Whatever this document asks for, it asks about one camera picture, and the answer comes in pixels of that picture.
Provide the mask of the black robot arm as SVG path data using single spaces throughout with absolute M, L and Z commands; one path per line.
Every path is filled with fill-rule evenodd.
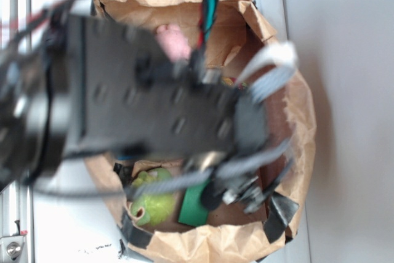
M 171 62 L 147 30 L 79 15 L 54 20 L 29 54 L 11 44 L 1 53 L 1 187 L 106 152 L 213 153 L 219 163 L 263 148 L 265 107 L 199 70 Z

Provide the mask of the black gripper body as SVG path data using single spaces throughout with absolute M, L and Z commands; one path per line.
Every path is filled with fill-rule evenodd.
M 266 144 L 265 107 L 195 66 L 172 63 L 142 28 L 72 15 L 67 23 L 72 118 L 68 157 L 248 155 Z

